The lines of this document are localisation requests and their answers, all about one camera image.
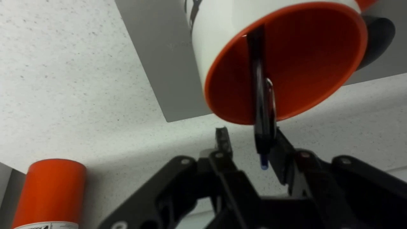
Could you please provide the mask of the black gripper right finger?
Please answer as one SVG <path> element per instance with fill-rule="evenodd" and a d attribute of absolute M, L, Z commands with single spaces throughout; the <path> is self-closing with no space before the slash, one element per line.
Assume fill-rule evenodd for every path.
<path fill-rule="evenodd" d="M 329 162 L 274 131 L 268 160 L 288 194 L 314 206 L 325 229 L 407 229 L 407 183 L 357 157 Z"/>

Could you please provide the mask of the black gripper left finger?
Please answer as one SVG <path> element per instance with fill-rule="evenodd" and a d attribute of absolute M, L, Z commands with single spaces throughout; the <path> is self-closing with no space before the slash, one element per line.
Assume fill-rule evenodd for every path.
<path fill-rule="evenodd" d="M 215 140 L 216 146 L 197 160 L 170 159 L 98 229 L 174 229 L 206 197 L 215 211 L 210 229 L 257 229 L 259 197 L 232 162 L 227 128 L 216 128 Z"/>

